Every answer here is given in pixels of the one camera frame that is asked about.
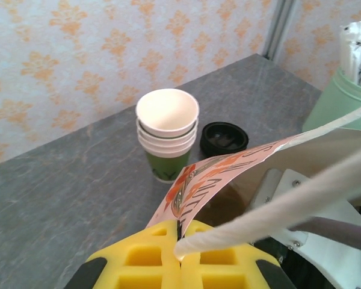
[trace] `table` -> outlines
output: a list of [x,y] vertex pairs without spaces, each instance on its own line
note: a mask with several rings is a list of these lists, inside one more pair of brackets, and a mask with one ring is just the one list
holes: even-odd
[[[298,134],[320,91],[260,55],[179,87],[201,128],[232,122],[249,148]],[[169,185],[156,181],[134,107],[0,164],[0,288],[63,288],[93,252],[146,226]]]

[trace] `green container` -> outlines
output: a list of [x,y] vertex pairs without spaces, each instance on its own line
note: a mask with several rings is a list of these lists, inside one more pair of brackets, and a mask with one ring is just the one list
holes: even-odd
[[[346,79],[338,69],[306,119],[302,131],[318,128],[359,107],[361,107],[361,86]],[[344,128],[361,129],[361,118],[345,125]]]

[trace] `gray countertop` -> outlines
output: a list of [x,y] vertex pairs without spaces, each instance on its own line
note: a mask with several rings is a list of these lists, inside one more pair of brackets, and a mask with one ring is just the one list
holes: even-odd
[[[200,128],[232,122],[249,147],[299,133],[320,93],[259,55],[179,88],[199,100]],[[191,155],[202,159],[199,137]],[[0,164],[0,288],[63,288],[93,252],[142,230],[168,188],[134,107]]]

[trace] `white rope handle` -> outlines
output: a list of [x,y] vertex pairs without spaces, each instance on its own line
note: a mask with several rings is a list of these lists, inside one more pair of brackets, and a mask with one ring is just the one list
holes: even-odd
[[358,196],[361,196],[361,151],[266,205],[210,231],[181,239],[175,245],[174,254],[181,260],[193,252],[258,241],[306,221],[341,199]]

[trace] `mint green cup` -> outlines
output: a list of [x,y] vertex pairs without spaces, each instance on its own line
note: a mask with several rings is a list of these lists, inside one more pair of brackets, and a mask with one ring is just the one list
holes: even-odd
[[[310,131],[361,107],[361,86],[347,79],[340,69],[322,92],[302,131]],[[361,118],[344,126],[361,129]]]
[[177,150],[155,148],[155,145],[146,143],[142,138],[138,138],[143,149],[146,151],[146,157],[154,177],[166,184],[172,184],[181,170],[187,165],[190,150],[195,139],[195,137],[192,138],[187,145],[183,145],[182,149]]

